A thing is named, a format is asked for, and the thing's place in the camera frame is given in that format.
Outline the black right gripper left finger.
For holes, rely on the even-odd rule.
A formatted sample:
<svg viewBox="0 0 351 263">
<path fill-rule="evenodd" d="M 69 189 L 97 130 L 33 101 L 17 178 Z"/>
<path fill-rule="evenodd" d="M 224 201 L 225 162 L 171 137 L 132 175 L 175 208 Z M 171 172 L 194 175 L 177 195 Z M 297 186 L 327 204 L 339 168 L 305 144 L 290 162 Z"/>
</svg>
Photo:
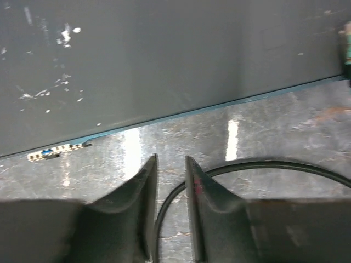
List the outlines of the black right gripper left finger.
<svg viewBox="0 0 351 263">
<path fill-rule="evenodd" d="M 91 204 L 1 202 L 1 262 L 147 262 L 152 252 L 158 156 Z"/>
</svg>

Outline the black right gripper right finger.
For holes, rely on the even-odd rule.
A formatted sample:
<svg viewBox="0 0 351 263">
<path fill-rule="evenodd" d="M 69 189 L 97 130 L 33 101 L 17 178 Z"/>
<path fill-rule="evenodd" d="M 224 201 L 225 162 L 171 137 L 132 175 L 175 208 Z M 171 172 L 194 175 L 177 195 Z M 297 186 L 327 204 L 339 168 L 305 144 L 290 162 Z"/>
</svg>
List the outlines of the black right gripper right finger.
<svg viewBox="0 0 351 263">
<path fill-rule="evenodd" d="M 350 180 L 309 165 L 232 163 L 205 172 L 187 157 L 186 191 L 195 262 L 350 262 L 350 199 L 244 199 L 214 180 L 237 170 L 296 169 Z"/>
</svg>

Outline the dark grey network switch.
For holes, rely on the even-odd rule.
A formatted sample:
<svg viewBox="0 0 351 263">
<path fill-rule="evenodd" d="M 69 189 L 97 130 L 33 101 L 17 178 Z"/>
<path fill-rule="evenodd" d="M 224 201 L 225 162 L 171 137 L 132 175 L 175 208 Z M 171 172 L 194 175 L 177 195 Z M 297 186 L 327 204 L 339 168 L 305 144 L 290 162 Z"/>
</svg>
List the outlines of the dark grey network switch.
<svg viewBox="0 0 351 263">
<path fill-rule="evenodd" d="M 338 76 L 350 1 L 1 1 L 1 156 Z"/>
</svg>

